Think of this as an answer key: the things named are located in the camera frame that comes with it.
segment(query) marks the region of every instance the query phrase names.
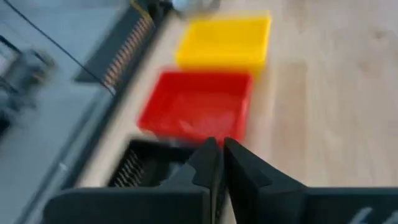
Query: red plastic bin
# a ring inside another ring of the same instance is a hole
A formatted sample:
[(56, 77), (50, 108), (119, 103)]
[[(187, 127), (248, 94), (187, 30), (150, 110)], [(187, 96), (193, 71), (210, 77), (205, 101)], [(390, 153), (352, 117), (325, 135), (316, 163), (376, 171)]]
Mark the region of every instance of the red plastic bin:
[(248, 73), (166, 71), (138, 126), (158, 137), (242, 140), (253, 80)]

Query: light wood surface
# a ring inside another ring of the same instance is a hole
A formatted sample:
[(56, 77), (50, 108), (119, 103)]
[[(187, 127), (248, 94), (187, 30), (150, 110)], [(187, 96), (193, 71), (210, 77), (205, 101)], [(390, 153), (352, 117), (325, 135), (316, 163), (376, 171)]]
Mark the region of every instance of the light wood surface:
[[(243, 144), (310, 186), (398, 185), (395, 0), (224, 0), (220, 14), (270, 10), (269, 59)], [(186, 22), (171, 15), (79, 186), (104, 185)]]

